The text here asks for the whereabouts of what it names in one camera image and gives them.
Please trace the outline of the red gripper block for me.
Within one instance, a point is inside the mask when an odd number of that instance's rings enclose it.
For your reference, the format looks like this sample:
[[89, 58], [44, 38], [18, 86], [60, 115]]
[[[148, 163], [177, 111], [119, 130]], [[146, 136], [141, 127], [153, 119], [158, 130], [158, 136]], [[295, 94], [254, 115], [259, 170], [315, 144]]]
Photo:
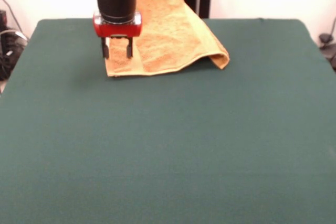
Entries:
[[98, 37], [101, 37], [101, 47], [104, 59], [109, 59], [109, 37], [125, 37], [128, 40], [127, 58], [133, 57], [133, 37], [139, 37], [142, 31], [142, 16], [136, 11], [133, 19], [128, 23], [107, 22], [100, 12], [93, 15], [93, 26]]

